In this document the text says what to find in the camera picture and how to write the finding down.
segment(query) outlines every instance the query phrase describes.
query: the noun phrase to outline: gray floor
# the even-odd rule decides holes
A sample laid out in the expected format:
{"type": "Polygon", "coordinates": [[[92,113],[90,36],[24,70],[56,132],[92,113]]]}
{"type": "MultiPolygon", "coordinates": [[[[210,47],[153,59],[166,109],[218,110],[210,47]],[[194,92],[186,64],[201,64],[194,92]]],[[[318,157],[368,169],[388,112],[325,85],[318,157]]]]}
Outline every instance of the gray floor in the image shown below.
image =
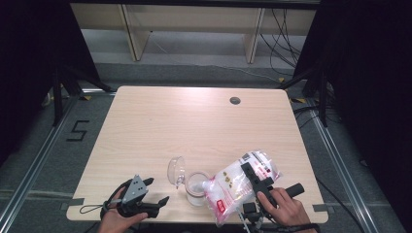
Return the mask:
{"type": "MultiPolygon", "coordinates": [[[[142,60],[133,62],[123,32],[85,30],[84,34],[101,79],[113,87],[136,84],[274,88],[278,85],[279,78],[289,78],[271,70],[270,50],[262,40],[259,40],[254,64],[247,64],[242,35],[155,32],[151,35],[142,60]]],[[[271,36],[267,35],[265,38],[269,41],[271,36]]],[[[291,37],[291,42],[301,49],[304,39],[291,37]]],[[[283,55],[292,61],[287,51],[283,51],[283,55]]],[[[292,73],[292,67],[279,58],[273,57],[272,61],[278,71],[292,73]]],[[[84,88],[93,87],[88,83],[81,85],[84,88]]],[[[288,90],[290,98],[301,97],[300,90],[303,86],[304,83],[299,83],[291,87],[288,90]]],[[[90,95],[91,99],[88,101],[74,100],[76,103],[73,110],[62,125],[51,153],[9,232],[84,232],[92,225],[92,222],[68,220],[64,209],[64,204],[69,202],[76,190],[114,98],[107,94],[90,95]],[[88,120],[88,123],[82,124],[82,128],[87,130],[85,138],[80,142],[68,142],[67,139],[79,137],[71,132],[77,120],[88,120]]],[[[305,103],[292,103],[294,109],[305,106],[305,103]]],[[[350,171],[360,196],[365,200],[378,231],[404,232],[367,167],[360,165],[361,156],[334,109],[328,109],[327,116],[333,142],[350,171]]],[[[19,150],[0,168],[0,209],[9,203],[52,130],[53,106],[45,107],[36,118],[19,150]]],[[[296,122],[301,127],[315,175],[354,213],[353,203],[331,162],[311,114],[303,113],[296,122]]],[[[323,232],[360,232],[355,221],[335,198],[321,185],[320,190],[329,208],[329,221],[321,224],[323,232]]],[[[238,226],[218,229],[214,225],[201,228],[193,225],[160,225],[154,231],[182,232],[185,229],[192,232],[203,232],[201,229],[207,229],[208,232],[241,232],[238,226]]]]}

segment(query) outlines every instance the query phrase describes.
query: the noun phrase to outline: snack bag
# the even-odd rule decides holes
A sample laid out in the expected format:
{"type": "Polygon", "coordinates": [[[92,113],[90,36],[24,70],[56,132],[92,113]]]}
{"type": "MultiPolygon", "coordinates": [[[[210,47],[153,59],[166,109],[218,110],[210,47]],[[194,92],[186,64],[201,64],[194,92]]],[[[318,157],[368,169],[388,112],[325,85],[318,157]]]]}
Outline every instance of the snack bag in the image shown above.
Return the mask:
{"type": "Polygon", "coordinates": [[[224,225],[236,208],[255,196],[241,165],[249,162],[260,180],[271,177],[275,182],[281,175],[271,159],[261,150],[249,151],[240,159],[203,183],[206,203],[216,217],[218,227],[224,225]]]}

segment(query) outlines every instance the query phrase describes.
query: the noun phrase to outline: wooden table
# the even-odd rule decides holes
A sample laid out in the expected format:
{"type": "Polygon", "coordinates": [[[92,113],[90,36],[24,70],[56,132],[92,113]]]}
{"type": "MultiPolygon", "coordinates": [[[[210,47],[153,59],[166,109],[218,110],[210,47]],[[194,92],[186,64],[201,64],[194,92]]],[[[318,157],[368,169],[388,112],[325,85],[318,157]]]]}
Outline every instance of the wooden table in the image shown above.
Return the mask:
{"type": "MultiPolygon", "coordinates": [[[[283,177],[274,186],[302,183],[302,201],[313,222],[327,221],[327,212],[306,149],[284,90],[209,87],[123,86],[119,88],[74,194],[84,205],[102,204],[123,182],[138,174],[154,178],[143,199],[157,203],[170,196],[157,218],[146,222],[215,222],[206,207],[192,206],[183,186],[167,179],[169,160],[183,156],[187,174],[215,175],[245,152],[260,149],[283,177]],[[238,97],[240,104],[230,102],[238,97]]],[[[100,211],[80,214],[71,206],[71,220],[98,220],[100,211]]],[[[227,223],[238,223],[233,215],[227,223]]]]}

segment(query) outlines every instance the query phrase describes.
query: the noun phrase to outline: red label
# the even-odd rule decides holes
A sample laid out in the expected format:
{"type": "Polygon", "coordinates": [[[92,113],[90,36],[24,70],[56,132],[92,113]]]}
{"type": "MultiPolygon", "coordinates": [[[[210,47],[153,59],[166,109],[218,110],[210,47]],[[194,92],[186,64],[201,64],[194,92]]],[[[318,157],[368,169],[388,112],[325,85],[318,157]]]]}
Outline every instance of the red label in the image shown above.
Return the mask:
{"type": "Polygon", "coordinates": [[[224,207],[224,203],[223,203],[222,200],[219,200],[216,204],[218,205],[218,209],[219,209],[219,211],[220,211],[221,213],[223,213],[223,212],[226,210],[226,208],[224,207]]]}

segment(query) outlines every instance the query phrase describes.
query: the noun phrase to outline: wrist strap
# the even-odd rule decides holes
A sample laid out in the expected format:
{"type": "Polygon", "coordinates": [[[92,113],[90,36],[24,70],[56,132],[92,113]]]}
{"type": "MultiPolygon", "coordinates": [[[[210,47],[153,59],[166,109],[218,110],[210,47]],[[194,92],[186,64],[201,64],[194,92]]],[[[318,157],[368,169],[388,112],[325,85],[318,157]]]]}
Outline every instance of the wrist strap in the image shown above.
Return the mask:
{"type": "Polygon", "coordinates": [[[295,226],[280,226],[275,228],[275,232],[296,232],[302,230],[315,229],[316,232],[321,233],[321,228],[316,223],[309,223],[295,226]]]}

